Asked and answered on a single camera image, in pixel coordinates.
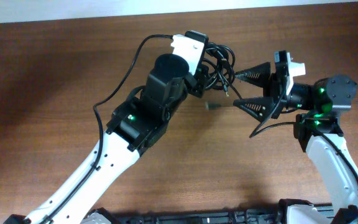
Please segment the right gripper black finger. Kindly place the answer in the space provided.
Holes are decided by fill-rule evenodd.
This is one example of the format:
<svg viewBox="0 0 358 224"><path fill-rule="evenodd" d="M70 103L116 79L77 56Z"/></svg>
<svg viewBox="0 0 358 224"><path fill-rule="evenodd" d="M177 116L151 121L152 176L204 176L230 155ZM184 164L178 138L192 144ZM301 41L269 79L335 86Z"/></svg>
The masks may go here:
<svg viewBox="0 0 358 224"><path fill-rule="evenodd" d="M274 102L272 97L257 97L234 100L233 105L257 121L263 122L271 117Z"/></svg>
<svg viewBox="0 0 358 224"><path fill-rule="evenodd" d="M250 83L252 85L264 88L269 83L271 65L265 62L252 68L241 70L235 73L238 80Z"/></svg>

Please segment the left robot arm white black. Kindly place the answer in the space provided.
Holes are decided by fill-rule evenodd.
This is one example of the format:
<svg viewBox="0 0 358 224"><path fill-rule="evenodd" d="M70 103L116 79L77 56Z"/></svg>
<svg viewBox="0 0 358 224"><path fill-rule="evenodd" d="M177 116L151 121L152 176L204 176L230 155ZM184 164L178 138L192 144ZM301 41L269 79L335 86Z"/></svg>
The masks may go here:
<svg viewBox="0 0 358 224"><path fill-rule="evenodd" d="M145 85L133 89L100 130L92 152L43 204L6 223L82 223L109 186L165 133L188 95L200 92L202 55L159 56Z"/></svg>

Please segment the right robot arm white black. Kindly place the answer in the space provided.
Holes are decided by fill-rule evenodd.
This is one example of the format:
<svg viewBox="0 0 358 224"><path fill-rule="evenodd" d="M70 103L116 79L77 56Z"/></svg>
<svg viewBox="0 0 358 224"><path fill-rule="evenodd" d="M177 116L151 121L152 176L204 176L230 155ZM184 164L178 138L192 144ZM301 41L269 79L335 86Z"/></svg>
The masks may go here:
<svg viewBox="0 0 358 224"><path fill-rule="evenodd" d="M274 73L268 62L237 72L236 78L261 87L264 95L235 100L234 106L260 122L252 136L266 131L263 124L277 118L282 109L302 110L292 122L293 134L321 176L334 216L322 216L305 200L283 199L280 222L358 223L358 168L340 127L340 116L350 110L357 83L345 75L323 78L314 85L294 82L305 73L305 65L296 62L278 62Z"/></svg>

